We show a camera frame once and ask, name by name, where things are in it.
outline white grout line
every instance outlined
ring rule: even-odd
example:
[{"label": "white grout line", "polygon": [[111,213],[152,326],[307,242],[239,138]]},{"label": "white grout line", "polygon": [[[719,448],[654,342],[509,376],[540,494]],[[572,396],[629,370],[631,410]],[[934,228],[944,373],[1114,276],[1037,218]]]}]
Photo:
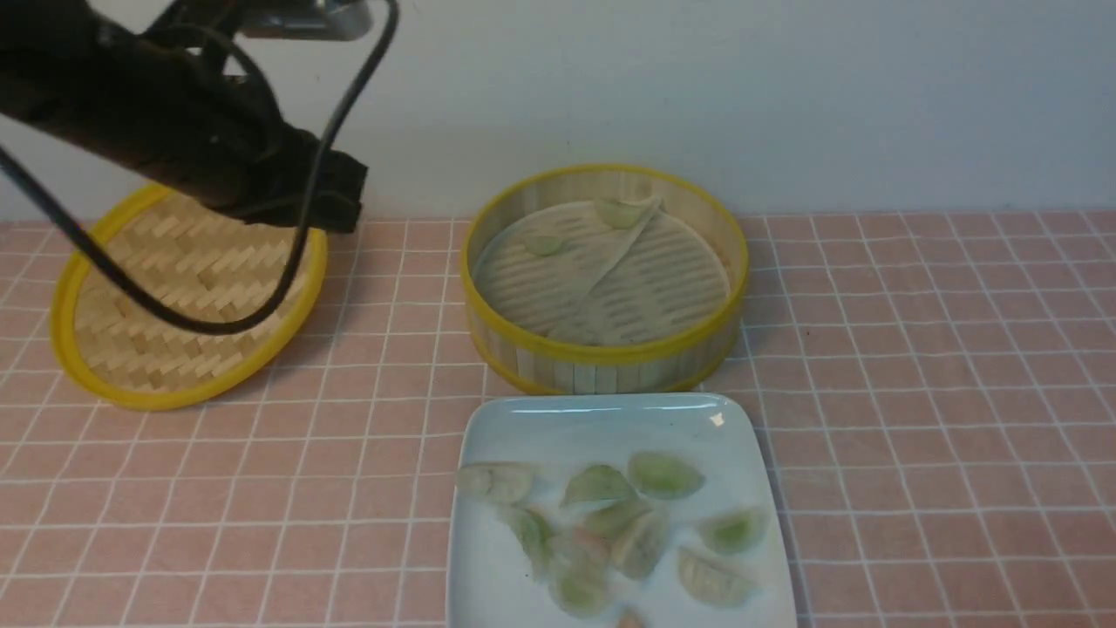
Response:
[{"label": "white grout line", "polygon": [[[194,432],[191,434],[192,438],[198,437],[198,433],[202,428],[202,423],[205,421],[205,407],[202,407],[202,412],[198,415],[198,423],[194,425]],[[124,612],[121,615],[121,625],[127,622],[128,613],[132,612],[132,605],[135,603],[136,593],[140,591],[140,584],[143,582],[143,577],[147,573],[147,563],[151,562],[151,555],[155,551],[155,541],[158,540],[160,533],[166,528],[166,514],[171,512],[171,503],[174,501],[174,490],[177,485],[179,479],[182,475],[182,471],[186,467],[186,461],[190,458],[190,451],[193,448],[193,441],[186,444],[185,450],[182,452],[182,460],[179,461],[179,468],[171,479],[171,484],[166,490],[166,503],[163,504],[163,510],[158,515],[158,523],[155,524],[155,533],[151,535],[151,541],[147,542],[147,551],[144,553],[143,562],[141,563],[140,571],[135,574],[136,581],[132,584],[132,592],[128,593],[128,601],[124,605]],[[232,483],[229,484],[229,490],[232,491]]]},{"label": "white grout line", "polygon": [[[903,223],[906,224],[906,219],[903,219],[902,216],[901,216],[901,219],[903,220]],[[950,225],[950,230],[955,233],[956,231],[954,229],[953,221],[947,218],[946,219],[946,223]],[[931,277],[931,283],[936,286],[936,282],[934,281],[933,277]],[[939,300],[940,305],[942,306],[942,308],[945,309],[945,300],[941,297],[941,294],[939,294],[937,300]],[[997,313],[999,313],[1000,309],[999,309],[999,306],[995,303],[995,300],[991,299],[991,298],[989,300],[992,302],[993,309],[997,311]],[[960,338],[960,335],[958,335],[956,326],[953,323],[953,321],[950,321],[950,328],[953,330],[953,335],[955,337]],[[989,408],[992,410],[992,415],[995,417],[997,422],[998,423],[1001,422],[1002,418],[1000,417],[1000,412],[999,412],[999,409],[997,409],[995,404],[992,403],[992,398],[988,394],[988,388],[984,387],[983,383],[980,381],[979,376],[978,376],[978,370],[977,370],[975,366],[973,365],[972,358],[968,354],[962,354],[962,356],[964,357],[965,365],[969,368],[969,371],[970,371],[970,374],[973,377],[973,380],[974,380],[977,389],[981,392],[981,396],[983,397],[984,403],[988,404]],[[936,404],[934,405],[934,410],[935,410],[935,413],[939,412]],[[1019,457],[1018,452],[1016,452],[1014,445],[1011,443],[1011,439],[1008,436],[1007,429],[1004,429],[1002,425],[999,425],[998,429],[1000,432],[1000,436],[1003,437],[1003,441],[1004,441],[1004,443],[1008,446],[1008,451],[1011,452],[1012,458],[1014,458],[1019,463],[1019,472],[1020,472],[1020,474],[1023,477],[1023,484],[1027,485],[1027,491],[1030,494],[1031,500],[1035,501],[1036,505],[1040,506],[1037,512],[1038,512],[1039,516],[1042,518],[1042,523],[1046,525],[1048,532],[1050,533],[1050,538],[1051,538],[1051,540],[1052,540],[1052,542],[1055,544],[1055,548],[1056,548],[1058,554],[1062,557],[1062,561],[1061,562],[1065,564],[1066,571],[1068,572],[1069,578],[1074,582],[1074,588],[1075,588],[1075,590],[1076,590],[1076,592],[1077,592],[1077,595],[1079,597],[1079,600],[1081,600],[1081,603],[1084,605],[1085,603],[1084,602],[1085,596],[1081,592],[1080,584],[1077,582],[1077,578],[1074,576],[1072,570],[1069,568],[1069,561],[1066,559],[1066,553],[1062,551],[1061,545],[1058,543],[1058,539],[1057,539],[1057,537],[1054,533],[1054,528],[1050,525],[1050,521],[1047,518],[1046,510],[1041,508],[1042,502],[1039,500],[1038,493],[1035,491],[1035,487],[1031,484],[1030,476],[1027,475],[1028,464],[1024,463]],[[946,438],[946,443],[950,445],[950,451],[953,453],[954,456],[956,456],[956,452],[953,450],[953,443],[949,438]],[[970,495],[970,499],[973,501],[972,502],[973,505],[979,508],[980,504],[977,502],[975,492],[972,490],[972,486],[969,483],[969,475],[965,474],[965,473],[963,473],[963,470],[962,470],[961,477],[962,477],[962,480],[965,483],[965,487],[969,490],[969,495]],[[980,519],[981,528],[984,531],[984,537],[985,537],[985,540],[989,543],[989,548],[991,549],[992,554],[993,555],[998,555],[998,552],[995,550],[995,544],[992,542],[992,538],[989,534],[988,524],[984,521],[983,514],[979,513],[978,516]],[[1011,579],[1008,578],[1008,572],[1003,568],[1003,561],[1002,560],[998,560],[997,561],[997,567],[999,568],[1001,578],[1003,578],[1004,588],[1007,589],[1008,596],[1011,599],[1012,607],[1014,607],[1017,610],[1019,610],[1021,607],[1019,605],[1018,593],[1016,592],[1016,586],[1014,586],[1014,583],[1011,582]],[[1097,619],[1096,619],[1096,617],[1093,613],[1089,615],[1089,618],[1090,618],[1090,621],[1093,622],[1094,628],[1099,628],[1098,625],[1097,625]]]},{"label": "white grout line", "polygon": [[[768,224],[767,219],[763,220],[763,224],[764,225]],[[812,221],[810,222],[810,228],[811,229],[814,228]],[[775,259],[776,259],[776,263],[778,263],[778,261],[779,261],[779,253],[778,253],[778,251],[775,252]],[[790,308],[789,305],[790,303],[788,302],[788,312],[790,313],[790,321],[791,321],[792,325],[795,325],[797,327],[798,323],[797,323],[797,321],[795,319],[795,310],[793,310],[793,308]],[[802,348],[802,354],[805,354],[806,352],[806,348],[802,346],[802,339],[801,339],[801,337],[796,337],[796,341],[798,342],[799,347]],[[821,416],[825,415],[825,410],[821,407],[821,398],[817,395],[817,390],[818,389],[817,389],[817,386],[815,386],[815,384],[814,384],[814,374],[811,374],[809,369],[806,369],[806,379],[809,383],[810,390],[814,392],[814,406],[818,410],[818,416],[821,417]],[[759,386],[760,386],[759,385],[759,380],[757,380],[756,386],[757,386],[757,388],[759,388]],[[833,439],[829,438],[829,432],[826,431],[824,426],[821,428],[821,434],[825,435],[825,437],[826,437],[826,447],[828,447],[829,455],[833,456],[834,463],[836,463],[837,462],[837,451],[836,451],[836,448],[834,448]],[[778,467],[779,466],[779,462],[777,460],[775,460],[775,458],[776,458],[776,452],[772,448],[771,450],[771,464],[773,466]],[[845,500],[845,505],[848,508],[848,514],[846,514],[845,516],[848,519],[849,524],[850,524],[850,526],[853,529],[853,538],[856,540],[856,551],[857,551],[857,554],[860,557],[860,561],[859,561],[860,571],[864,573],[864,580],[868,584],[868,592],[872,595],[872,605],[876,608],[876,612],[877,613],[882,612],[883,609],[879,606],[879,596],[876,593],[876,584],[875,584],[875,582],[873,582],[873,580],[872,580],[872,572],[868,570],[868,561],[867,561],[867,555],[868,554],[867,554],[867,552],[864,551],[864,543],[860,541],[860,531],[858,530],[858,528],[856,525],[856,521],[853,519],[853,514],[852,514],[853,513],[853,502],[848,497],[848,490],[845,486],[845,476],[844,476],[844,474],[840,474],[840,473],[837,474],[837,485],[840,486],[841,499]],[[788,521],[788,524],[790,525],[791,529],[793,529],[793,522]],[[806,586],[805,584],[806,580],[807,580],[806,572],[802,571],[804,588]]]},{"label": "white grout line", "polygon": [[[814,223],[812,219],[810,220],[810,225],[814,228],[815,234],[817,234],[817,224]],[[863,234],[863,226],[860,224],[859,219],[856,219],[856,225],[857,225],[857,229],[862,229],[862,234]],[[875,253],[872,251],[872,247],[866,247],[866,248],[868,249],[868,259],[873,260],[873,263],[875,263]],[[831,273],[829,273],[829,280],[830,281],[834,280]],[[892,302],[891,294],[887,296],[887,302],[888,302],[888,306],[893,310],[895,310],[895,303]],[[840,298],[837,299],[837,307],[840,310],[841,319],[847,325],[848,323],[848,312],[845,311],[845,305],[844,305],[844,302],[841,301]],[[899,327],[899,331],[903,335],[903,340],[904,340],[904,342],[906,342],[907,348],[911,349],[911,351],[913,352],[914,351],[914,347],[911,345],[911,339],[908,339],[907,336],[906,336],[906,330],[904,330],[903,327],[901,326]],[[856,345],[855,341],[853,342],[853,351],[856,355],[856,364],[857,364],[857,368],[860,370],[860,377],[864,378],[864,386],[865,386],[865,388],[868,392],[868,397],[872,399],[872,406],[875,408],[876,416],[879,418],[879,425],[881,425],[881,427],[885,427],[885,424],[884,424],[884,421],[883,421],[884,419],[883,409],[879,406],[879,402],[876,399],[876,393],[874,390],[874,387],[873,387],[873,384],[872,384],[872,379],[868,377],[868,370],[864,366],[864,357],[860,355],[860,348],[857,347],[857,345]],[[918,365],[917,360],[915,360],[914,364],[915,364],[915,368],[918,369],[918,376],[922,377],[922,367]],[[818,409],[820,412],[820,400],[818,402]],[[822,428],[822,429],[825,431],[826,442],[829,445],[829,453],[834,457],[834,464],[838,466],[839,477],[841,479],[841,482],[844,482],[845,481],[845,467],[840,465],[840,460],[837,457],[837,451],[836,451],[836,448],[833,445],[833,439],[829,436],[830,435],[829,431],[827,428]],[[929,557],[933,557],[933,551],[930,548],[930,541],[927,541],[927,539],[926,539],[926,531],[923,528],[922,520],[917,515],[917,508],[916,508],[916,505],[914,503],[914,497],[911,494],[911,489],[907,485],[906,470],[904,468],[904,465],[899,461],[899,456],[898,456],[898,454],[895,451],[895,445],[892,443],[891,434],[886,429],[883,429],[882,432],[883,432],[883,435],[884,435],[884,441],[887,443],[887,452],[888,452],[888,454],[891,454],[892,461],[894,461],[894,463],[895,463],[893,468],[895,468],[895,471],[898,473],[899,485],[903,487],[903,495],[906,497],[907,503],[911,504],[911,509],[913,511],[915,511],[915,515],[912,516],[912,519],[914,520],[915,530],[918,532],[918,541],[922,543],[922,549],[926,553],[926,557],[927,558]],[[854,509],[854,506],[853,506],[852,503],[849,503],[849,510],[853,511],[853,512],[850,512],[849,520],[852,522],[853,532],[854,532],[854,534],[857,535],[857,541],[856,542],[857,542],[857,547],[860,549],[860,557],[866,562],[866,564],[865,564],[865,571],[867,572],[868,582],[874,586],[874,581],[872,579],[872,569],[870,569],[870,566],[867,564],[867,562],[868,562],[867,561],[867,554],[864,552],[864,549],[863,549],[864,545],[862,544],[860,538],[859,538],[859,534],[860,534],[859,530],[860,530],[860,528],[859,528],[857,518],[855,516],[855,514],[853,514],[853,513],[855,513],[855,509]],[[942,598],[942,606],[947,611],[947,617],[950,619],[950,625],[953,626],[953,628],[956,628],[958,620],[954,617],[952,609],[950,608],[950,598],[945,593],[945,584],[942,582],[942,574],[939,572],[937,567],[935,564],[931,563],[930,568],[931,568],[931,572],[932,572],[932,574],[934,577],[934,584],[937,586],[937,595],[941,596],[941,598]]]},{"label": "white grout line", "polygon": [[[453,225],[452,224],[450,226],[450,241],[451,242],[453,241]],[[449,270],[450,270],[450,259],[451,259],[451,257],[452,257],[451,254],[446,254],[445,255],[445,268],[446,268],[446,274],[448,276],[449,276]],[[450,283],[450,279],[449,279],[449,277],[446,277],[445,281],[442,283],[442,296],[443,297],[445,296],[445,292],[449,289],[449,283]],[[444,316],[444,312],[445,312],[445,303],[443,302],[442,305],[439,305],[439,307],[437,307],[437,329],[439,330],[442,329],[442,317]],[[441,339],[441,335],[434,337],[434,358],[432,360],[434,360],[435,363],[437,360],[437,347],[439,347],[440,339]],[[431,365],[431,368],[430,368],[430,381],[426,384],[426,406],[425,406],[425,408],[423,410],[423,418],[422,418],[422,439],[419,442],[419,462],[417,462],[419,468],[415,470],[415,477],[414,477],[414,481],[411,483],[411,512],[410,512],[410,519],[412,521],[407,522],[406,537],[404,537],[404,539],[403,539],[403,564],[404,566],[407,564],[407,560],[411,558],[411,534],[412,534],[412,532],[414,530],[414,521],[413,520],[414,520],[414,516],[415,516],[415,512],[417,510],[417,502],[419,502],[419,479],[421,477],[420,474],[419,474],[419,472],[422,468],[423,456],[425,455],[425,452],[426,452],[426,431],[427,431],[427,426],[430,425],[430,400],[434,396],[434,374],[435,373],[436,373],[436,370],[434,368],[434,365]],[[483,395],[483,392],[484,392],[484,389],[483,389],[483,380],[482,380],[481,395]],[[398,584],[397,584],[397,588],[396,588],[396,591],[395,591],[395,611],[394,611],[394,613],[392,616],[394,618],[394,620],[395,620],[395,624],[400,622],[400,615],[403,612],[403,596],[404,596],[405,590],[406,590],[405,583],[406,583],[406,574],[405,573],[400,573],[400,581],[398,581]]]}]

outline steamed dumpling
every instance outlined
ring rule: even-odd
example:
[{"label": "steamed dumpling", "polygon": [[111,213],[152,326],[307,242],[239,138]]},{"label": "steamed dumpling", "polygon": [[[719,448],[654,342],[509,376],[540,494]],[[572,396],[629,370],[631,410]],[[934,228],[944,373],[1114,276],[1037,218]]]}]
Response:
[{"label": "steamed dumpling", "polygon": [[762,509],[743,509],[705,520],[698,524],[698,534],[721,555],[739,554],[763,538],[769,520]]},{"label": "steamed dumpling", "polygon": [[477,463],[458,470],[458,491],[473,500],[510,505],[527,497],[535,470],[523,463]]},{"label": "steamed dumpling", "polygon": [[634,496],[635,491],[624,480],[624,474],[608,465],[593,465],[569,481],[561,504],[566,506],[580,502],[626,500]]},{"label": "steamed dumpling", "polygon": [[656,500],[681,500],[698,492],[705,476],[675,456],[658,452],[641,452],[628,460],[632,484]]},{"label": "steamed dumpling", "polygon": [[500,509],[500,521],[511,529],[519,547],[531,563],[531,578],[541,580],[550,567],[550,538],[554,530],[539,513],[516,506]]},{"label": "steamed dumpling", "polygon": [[583,524],[591,533],[608,542],[615,541],[639,515],[651,512],[651,504],[639,499],[617,502],[589,513]]},{"label": "steamed dumpling", "polygon": [[690,597],[715,608],[742,606],[756,589],[732,568],[705,559],[687,548],[679,549],[679,581]]},{"label": "steamed dumpling", "polygon": [[666,550],[670,522],[662,511],[641,515],[613,544],[612,559],[616,571],[632,580],[645,580]]}]

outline pink tile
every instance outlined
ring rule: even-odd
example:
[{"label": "pink tile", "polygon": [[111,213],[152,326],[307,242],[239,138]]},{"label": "pink tile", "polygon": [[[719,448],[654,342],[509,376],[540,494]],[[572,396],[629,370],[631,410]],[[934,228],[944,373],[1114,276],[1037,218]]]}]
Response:
[{"label": "pink tile", "polygon": [[329,402],[318,406],[310,435],[314,437],[363,437],[368,429],[371,402]]},{"label": "pink tile", "polygon": [[895,456],[902,465],[953,463],[955,457],[939,428],[889,431]]},{"label": "pink tile", "polygon": [[802,566],[816,613],[870,613],[875,611],[864,567],[859,564]]},{"label": "pink tile", "polygon": [[325,369],[282,369],[268,386],[269,402],[312,402],[321,393]]},{"label": "pink tile", "polygon": [[186,624],[200,589],[200,576],[144,576],[125,624]]},{"label": "pink tile", "polygon": [[[405,523],[350,524],[340,566],[347,569],[398,568],[403,564],[406,534],[407,525]],[[411,549],[412,552],[427,550],[420,550],[415,542],[412,542]]]},{"label": "pink tile", "polygon": [[775,242],[775,249],[779,255],[779,265],[782,268],[826,264],[825,257],[821,254],[821,248],[817,242],[777,241]]},{"label": "pink tile", "polygon": [[379,374],[376,397],[381,399],[426,397],[431,386],[431,367],[392,366]]},{"label": "pink tile", "polygon": [[1065,351],[1069,349],[1054,323],[1008,323],[1008,334],[1020,351]]},{"label": "pink tile", "polygon": [[135,578],[83,577],[74,580],[59,626],[116,626],[132,597]]},{"label": "pink tile", "polygon": [[92,531],[83,529],[44,529],[31,533],[16,572],[70,573],[77,569]]},{"label": "pink tile", "polygon": [[462,437],[458,435],[429,436],[422,451],[420,473],[450,473],[458,471]]},{"label": "pink tile", "polygon": [[937,564],[945,599],[954,612],[1013,610],[1011,596],[994,562]]},{"label": "pink tile", "polygon": [[194,620],[199,624],[256,624],[267,583],[268,577],[263,574],[211,574],[205,579]]},{"label": "pink tile", "polygon": [[254,441],[248,446],[241,475],[295,475],[305,442]]},{"label": "pink tile", "polygon": [[779,276],[787,293],[833,293],[834,279],[829,274],[836,269],[782,268]]},{"label": "pink tile", "polygon": [[941,425],[930,396],[921,390],[877,393],[876,404],[887,427],[926,427]]},{"label": "pink tile", "polygon": [[1112,582],[1116,579],[1116,560],[1098,561],[1074,561],[1074,573],[1081,583],[1081,592],[1085,601],[1090,608],[1113,609],[1116,608],[1116,592],[1113,591]]},{"label": "pink tile", "polygon": [[884,612],[933,612],[944,609],[929,563],[873,564],[868,568]]},{"label": "pink tile", "polygon": [[118,480],[103,521],[105,523],[156,523],[171,496],[169,480]]},{"label": "pink tile", "polygon": [[1066,437],[1085,462],[1107,463],[1116,452],[1116,426],[1066,426]]},{"label": "pink tile", "polygon": [[1035,499],[1018,466],[966,466],[965,475],[982,508],[1031,506]]},{"label": "pink tile", "polygon": [[449,550],[449,522],[415,522],[411,524],[407,567],[445,568]]},{"label": "pink tile", "polygon": [[1014,254],[1002,239],[963,240],[965,252],[974,263],[1012,262]]},{"label": "pink tile", "polygon": [[935,390],[934,406],[947,426],[995,425],[992,407],[979,390]]},{"label": "pink tile", "polygon": [[1090,355],[1075,357],[1072,354],[1042,354],[1026,355],[1023,359],[1031,369],[1031,375],[1039,386],[1081,386],[1089,384],[1085,373],[1078,365],[1077,358],[1085,363],[1086,368],[1096,378],[1097,374],[1090,368]]},{"label": "pink tile", "polygon": [[340,521],[348,516],[353,497],[352,479],[300,477],[295,481],[289,519]]},{"label": "pink tile", "polygon": [[[378,505],[369,500],[372,512],[384,512],[385,506],[392,505],[398,510],[393,500],[404,500],[406,508],[411,506],[411,479],[368,479],[368,483],[379,485],[383,493],[396,493],[395,497],[383,497]],[[449,518],[453,509],[453,474],[444,475],[421,475],[415,487],[415,512],[416,518]]]},{"label": "pink tile", "polygon": [[190,446],[182,465],[182,477],[232,477],[244,457],[244,444],[202,442]]},{"label": "pink tile", "polygon": [[276,574],[263,607],[263,621],[316,624],[326,619],[334,574]]},{"label": "pink tile", "polygon": [[[426,419],[426,434],[456,434],[463,433],[469,419],[480,407],[481,400],[477,397],[462,397],[455,399],[432,399],[430,402],[430,416]],[[768,407],[768,416],[771,418],[771,407]]]},{"label": "pink tile", "polygon": [[3,476],[10,480],[50,480],[66,467],[73,445],[28,444],[16,450]]},{"label": "pink tile", "polygon": [[975,514],[918,515],[931,557],[935,559],[985,559],[992,558],[992,549]]},{"label": "pink tile", "polygon": [[400,619],[404,621],[445,619],[445,572],[408,571],[403,576]]},{"label": "pink tile", "polygon": [[407,475],[419,467],[417,438],[373,438],[365,443],[360,475]]},{"label": "pink tile", "polygon": [[1116,530],[1104,512],[1047,513],[1061,551],[1068,555],[1116,555]]},{"label": "pink tile", "polygon": [[984,287],[990,290],[1029,290],[1031,281],[1023,272],[1023,269],[1014,262],[1011,263],[979,263],[977,273],[980,274]]},{"label": "pink tile", "polygon": [[1088,389],[1048,388],[1042,392],[1055,421],[1064,424],[1108,423],[1113,419],[1100,397]]},{"label": "pink tile", "polygon": [[58,482],[42,513],[42,524],[96,523],[108,500],[108,482]]},{"label": "pink tile", "polygon": [[1010,238],[1011,250],[1020,261],[1059,261],[1061,253],[1049,238]]},{"label": "pink tile", "polygon": [[[829,433],[829,441],[833,443],[837,463],[841,466],[893,466],[895,458],[892,456],[887,436],[882,429],[855,429]],[[829,458],[828,450],[820,460]]]},{"label": "pink tile", "polygon": [[1078,609],[1081,600],[1066,568],[1050,561],[1011,561],[1004,572],[1024,610]]},{"label": "pink tile", "polygon": [[844,470],[845,490],[858,511],[907,511],[911,502],[896,470]]},{"label": "pink tile", "polygon": [[102,528],[89,543],[81,571],[86,573],[137,572],[147,558],[154,528]]},{"label": "pink tile", "polygon": [[12,578],[0,598],[0,625],[50,626],[69,578]]},{"label": "pink tile", "polygon": [[921,510],[971,509],[960,467],[906,467],[911,502]]},{"label": "pink tile", "polygon": [[229,501],[228,480],[180,480],[174,484],[165,521],[208,523],[221,521]]},{"label": "pink tile", "polygon": [[1006,424],[1049,424],[1052,421],[1037,390],[992,389],[988,397]]},{"label": "pink tile", "polygon": [[[422,485],[420,482],[420,499]],[[353,519],[405,519],[411,513],[413,491],[413,477],[362,477],[356,484]],[[416,513],[415,516],[439,515]]]},{"label": "pink tile", "polygon": [[287,479],[237,480],[232,501],[229,503],[229,521],[282,521],[287,514],[291,481]]},{"label": "pink tile", "polygon": [[864,548],[864,558],[867,560],[926,557],[922,535],[913,515],[857,515],[856,525]]},{"label": "pink tile", "polygon": [[378,365],[384,355],[383,336],[340,335],[329,359],[334,366]]},{"label": "pink tile", "polygon": [[310,441],[299,475],[356,475],[363,448],[358,438]]},{"label": "pink tile", "polygon": [[799,560],[858,560],[856,533],[847,515],[792,515]]},{"label": "pink tile", "polygon": [[334,593],[331,621],[389,622],[395,615],[400,573],[341,573]]},{"label": "pink tile", "polygon": [[865,390],[867,383],[855,358],[815,358],[807,360],[817,390]]},{"label": "pink tile", "polygon": [[945,309],[942,307],[942,302],[939,300],[939,294],[936,293],[893,293],[891,299],[895,305],[895,312],[899,321],[907,323],[932,323],[946,320]]},{"label": "pink tile", "polygon": [[[276,567],[291,570],[335,569],[340,558],[344,532],[343,524],[288,526]],[[261,555],[270,561],[273,548],[271,545]]]},{"label": "pink tile", "polygon": [[922,388],[922,374],[913,356],[863,359],[868,383],[875,390]]},{"label": "pink tile", "polygon": [[949,431],[950,443],[963,463],[1009,463],[1014,456],[998,427],[958,427]]},{"label": "pink tile", "polygon": [[[904,294],[905,297],[911,297],[913,294]],[[892,298],[895,299],[895,307],[892,307],[891,299],[887,294],[843,294],[840,297],[841,306],[845,308],[845,316],[848,318],[848,323],[850,326],[855,325],[866,325],[866,323],[894,323],[899,320],[896,318],[897,311],[901,311],[899,305],[902,297],[894,294]]]},{"label": "pink tile", "polygon": [[1026,471],[1039,505],[1094,506],[1097,503],[1080,467],[1032,464]]},{"label": "pink tile", "polygon": [[1066,463],[1074,460],[1057,428],[1008,426],[1004,433],[1020,462]]}]

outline tiled countertop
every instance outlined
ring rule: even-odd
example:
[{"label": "tiled countertop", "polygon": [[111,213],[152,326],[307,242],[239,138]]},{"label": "tiled countertop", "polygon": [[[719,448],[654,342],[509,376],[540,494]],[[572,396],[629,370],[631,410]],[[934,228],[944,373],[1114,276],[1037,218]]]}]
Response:
[{"label": "tiled countertop", "polygon": [[[1116,626],[1116,212],[743,223],[705,389],[766,446],[800,626]],[[0,626],[443,626],[462,432],[513,394],[465,335],[465,225],[334,239],[272,368],[146,416],[60,376],[67,247],[0,226]]]}]

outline square plate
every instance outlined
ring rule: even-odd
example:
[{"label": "square plate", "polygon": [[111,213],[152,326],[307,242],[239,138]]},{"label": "square plate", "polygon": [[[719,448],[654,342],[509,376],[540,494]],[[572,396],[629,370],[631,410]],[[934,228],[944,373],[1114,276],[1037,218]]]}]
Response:
[{"label": "square plate", "polygon": [[[593,619],[569,617],[555,606],[545,583],[531,580],[527,558],[493,509],[458,493],[450,531],[448,628],[613,627],[625,605],[638,611],[647,628],[795,628],[790,570],[763,458],[748,415],[730,399],[664,394],[489,402],[469,423],[461,464],[538,465],[540,477],[525,505],[537,506],[556,529],[565,529],[584,514],[559,511],[566,482],[596,463],[625,471],[628,457],[642,451],[674,453],[706,477],[694,495],[664,502],[671,512],[671,543],[646,582],[628,581],[613,570],[609,582],[620,603]],[[758,547],[727,562],[759,591],[731,610],[694,601],[679,583],[675,550],[686,545],[706,552],[686,523],[751,505],[770,513],[767,533]]]}]

